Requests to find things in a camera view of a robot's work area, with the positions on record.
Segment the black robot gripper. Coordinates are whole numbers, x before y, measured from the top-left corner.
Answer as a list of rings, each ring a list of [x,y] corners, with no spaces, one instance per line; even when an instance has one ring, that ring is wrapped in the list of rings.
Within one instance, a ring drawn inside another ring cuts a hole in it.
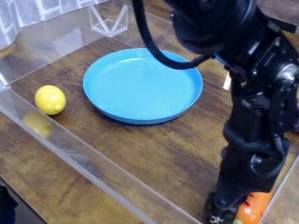
[[[248,142],[232,128],[225,128],[223,135],[228,147],[219,168],[216,196],[209,192],[204,203],[203,224],[233,224],[243,197],[272,190],[286,164],[290,142],[283,136]]]

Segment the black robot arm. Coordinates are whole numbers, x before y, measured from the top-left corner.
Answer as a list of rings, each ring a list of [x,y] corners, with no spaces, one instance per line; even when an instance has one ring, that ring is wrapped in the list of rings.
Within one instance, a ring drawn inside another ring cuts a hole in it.
[[[268,193],[286,163],[286,132],[299,119],[299,53],[257,0],[164,0],[181,45],[228,70],[232,111],[216,191],[204,224],[232,224],[251,193]]]

